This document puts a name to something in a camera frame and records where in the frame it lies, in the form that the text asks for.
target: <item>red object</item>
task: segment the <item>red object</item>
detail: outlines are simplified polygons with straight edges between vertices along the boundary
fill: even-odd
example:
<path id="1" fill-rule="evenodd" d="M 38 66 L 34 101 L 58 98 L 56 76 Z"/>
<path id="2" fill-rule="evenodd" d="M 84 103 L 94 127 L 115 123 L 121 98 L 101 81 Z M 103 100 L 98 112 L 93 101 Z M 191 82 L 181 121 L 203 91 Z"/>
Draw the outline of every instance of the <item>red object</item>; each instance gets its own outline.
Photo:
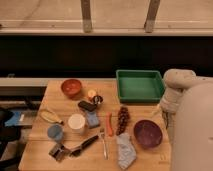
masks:
<path id="1" fill-rule="evenodd" d="M 158 146 L 163 138 L 160 127 L 150 120 L 137 122 L 134 126 L 134 135 L 144 149 Z"/>
<path id="2" fill-rule="evenodd" d="M 112 129 L 112 125 L 111 125 L 111 117 L 112 117 L 112 113 L 108 113 L 106 115 L 106 128 L 107 128 L 107 134 L 112 137 L 113 136 L 113 129 Z"/>
<path id="3" fill-rule="evenodd" d="M 77 79 L 65 80 L 61 85 L 62 92 L 69 98 L 77 95 L 82 89 L 81 82 Z"/>

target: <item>blue cup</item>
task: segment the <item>blue cup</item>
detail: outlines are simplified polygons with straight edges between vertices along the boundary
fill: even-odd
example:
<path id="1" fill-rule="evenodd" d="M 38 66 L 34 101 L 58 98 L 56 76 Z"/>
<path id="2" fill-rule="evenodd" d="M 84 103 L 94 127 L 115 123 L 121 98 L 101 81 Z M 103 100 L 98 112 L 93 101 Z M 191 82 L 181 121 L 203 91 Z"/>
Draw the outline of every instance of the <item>blue cup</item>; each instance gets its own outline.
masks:
<path id="1" fill-rule="evenodd" d="M 47 135 L 49 138 L 56 142 L 61 142 L 63 138 L 63 130 L 62 127 L 58 124 L 54 124 L 50 126 L 47 130 Z"/>

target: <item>gray cloth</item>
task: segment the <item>gray cloth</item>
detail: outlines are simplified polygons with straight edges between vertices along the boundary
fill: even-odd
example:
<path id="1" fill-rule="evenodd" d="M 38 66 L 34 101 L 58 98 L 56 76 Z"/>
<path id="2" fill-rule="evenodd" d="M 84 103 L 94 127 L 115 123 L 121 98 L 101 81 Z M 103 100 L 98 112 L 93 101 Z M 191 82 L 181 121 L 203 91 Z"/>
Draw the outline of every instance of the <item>gray cloth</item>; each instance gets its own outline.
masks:
<path id="1" fill-rule="evenodd" d="M 130 135 L 128 133 L 123 133 L 117 136 L 118 145 L 118 164 L 125 170 L 132 162 L 136 159 L 135 148 L 130 142 Z"/>

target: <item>white robot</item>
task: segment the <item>white robot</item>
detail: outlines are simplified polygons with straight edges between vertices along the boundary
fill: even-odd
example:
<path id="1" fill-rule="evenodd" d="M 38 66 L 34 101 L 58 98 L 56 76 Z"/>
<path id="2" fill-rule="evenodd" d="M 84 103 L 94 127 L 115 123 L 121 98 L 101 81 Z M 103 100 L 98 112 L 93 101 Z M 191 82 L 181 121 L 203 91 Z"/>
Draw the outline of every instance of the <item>white robot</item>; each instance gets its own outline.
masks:
<path id="1" fill-rule="evenodd" d="M 170 69 L 165 72 L 163 80 L 166 90 L 161 98 L 160 106 L 164 112 L 176 113 L 181 98 L 186 90 L 203 83 L 213 83 L 211 77 L 196 76 L 192 70 Z"/>
<path id="2" fill-rule="evenodd" d="M 160 101 L 176 113 L 171 171 L 213 170 L 213 79 L 191 70 L 168 70 Z"/>

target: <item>metal pole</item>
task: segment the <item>metal pole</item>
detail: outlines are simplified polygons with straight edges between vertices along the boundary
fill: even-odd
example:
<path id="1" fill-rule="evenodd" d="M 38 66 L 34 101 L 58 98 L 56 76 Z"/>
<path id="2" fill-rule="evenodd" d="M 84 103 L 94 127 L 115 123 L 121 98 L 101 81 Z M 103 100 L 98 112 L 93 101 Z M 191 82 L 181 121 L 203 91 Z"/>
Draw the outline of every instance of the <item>metal pole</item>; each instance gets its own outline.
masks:
<path id="1" fill-rule="evenodd" d="M 88 33 L 92 31 L 90 0 L 81 0 L 81 10 L 83 19 L 83 30 Z"/>
<path id="2" fill-rule="evenodd" d="M 160 0 L 150 0 L 149 10 L 148 10 L 146 22 L 144 25 L 146 33 L 153 32 L 159 5 L 160 5 Z"/>

